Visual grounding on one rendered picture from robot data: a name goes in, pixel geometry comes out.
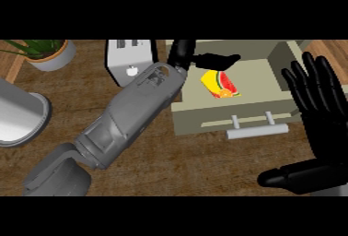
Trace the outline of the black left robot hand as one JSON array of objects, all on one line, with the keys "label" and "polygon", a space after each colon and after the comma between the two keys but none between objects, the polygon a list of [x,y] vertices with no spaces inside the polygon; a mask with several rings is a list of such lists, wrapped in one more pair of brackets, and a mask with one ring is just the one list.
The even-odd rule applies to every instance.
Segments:
[{"label": "black left robot hand", "polygon": [[214,53],[195,54],[195,50],[195,40],[176,40],[172,44],[167,63],[173,67],[182,67],[185,70],[189,70],[191,64],[195,64],[198,68],[226,71],[241,60],[239,54],[229,56]]}]

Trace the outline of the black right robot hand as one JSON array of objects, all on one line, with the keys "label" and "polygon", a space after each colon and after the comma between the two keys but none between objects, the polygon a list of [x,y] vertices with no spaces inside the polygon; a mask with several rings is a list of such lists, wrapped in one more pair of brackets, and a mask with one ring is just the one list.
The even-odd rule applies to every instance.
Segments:
[{"label": "black right robot hand", "polygon": [[257,178],[263,187],[282,188],[303,195],[348,183],[348,100],[340,78],[323,56],[303,53],[282,69],[295,100],[315,159],[264,171]]}]

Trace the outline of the yellow red fruit-print cup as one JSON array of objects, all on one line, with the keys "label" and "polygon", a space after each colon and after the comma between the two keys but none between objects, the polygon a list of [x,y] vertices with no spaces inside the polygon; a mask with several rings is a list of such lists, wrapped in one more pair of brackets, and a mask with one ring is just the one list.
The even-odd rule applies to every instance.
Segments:
[{"label": "yellow red fruit-print cup", "polygon": [[234,98],[241,95],[225,71],[208,70],[201,77],[201,83],[217,99]]}]

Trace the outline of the beige open drawer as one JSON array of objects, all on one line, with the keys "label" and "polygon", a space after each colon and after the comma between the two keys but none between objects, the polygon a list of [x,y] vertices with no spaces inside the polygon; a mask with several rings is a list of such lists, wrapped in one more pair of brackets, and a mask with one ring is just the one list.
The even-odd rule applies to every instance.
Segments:
[{"label": "beige open drawer", "polygon": [[197,54],[241,55],[241,60],[226,70],[226,74],[242,96],[216,99],[201,83],[205,69],[192,65],[182,101],[172,104],[172,111],[290,100],[288,83],[281,70],[290,67],[292,61],[303,61],[301,54],[310,43],[312,40],[198,40]]}]

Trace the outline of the beige drawer front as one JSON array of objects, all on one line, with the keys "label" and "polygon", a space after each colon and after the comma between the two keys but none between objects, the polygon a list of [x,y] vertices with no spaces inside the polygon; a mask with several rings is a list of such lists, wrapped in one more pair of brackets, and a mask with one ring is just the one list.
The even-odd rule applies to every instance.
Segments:
[{"label": "beige drawer front", "polygon": [[234,128],[234,116],[242,127],[266,125],[266,112],[272,113],[278,124],[301,121],[301,113],[294,100],[264,101],[247,104],[223,104],[201,107],[185,102],[172,103],[175,133],[177,136],[225,131]]}]

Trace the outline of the white toaster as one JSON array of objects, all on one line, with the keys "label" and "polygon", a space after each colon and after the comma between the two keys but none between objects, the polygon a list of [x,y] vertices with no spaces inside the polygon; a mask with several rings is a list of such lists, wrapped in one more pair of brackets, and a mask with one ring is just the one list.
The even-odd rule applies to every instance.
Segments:
[{"label": "white toaster", "polygon": [[118,87],[124,88],[157,62],[155,40],[107,40],[105,68]]}]

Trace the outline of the green plant in grey pot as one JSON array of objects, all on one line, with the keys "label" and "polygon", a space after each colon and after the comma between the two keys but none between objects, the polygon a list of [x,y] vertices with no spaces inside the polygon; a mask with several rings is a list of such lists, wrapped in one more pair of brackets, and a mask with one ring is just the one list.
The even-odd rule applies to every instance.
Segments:
[{"label": "green plant in grey pot", "polygon": [[18,51],[0,49],[0,52],[23,56],[29,63],[45,72],[62,69],[77,54],[77,46],[71,40],[24,40],[24,44],[15,40],[5,40],[5,43]]}]

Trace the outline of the grey cylindrical appliance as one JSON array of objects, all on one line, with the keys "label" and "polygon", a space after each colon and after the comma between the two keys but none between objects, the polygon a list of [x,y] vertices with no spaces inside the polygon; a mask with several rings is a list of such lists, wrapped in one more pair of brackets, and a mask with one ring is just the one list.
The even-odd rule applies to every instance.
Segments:
[{"label": "grey cylindrical appliance", "polygon": [[43,132],[52,117],[49,98],[0,78],[0,147],[18,147]]}]

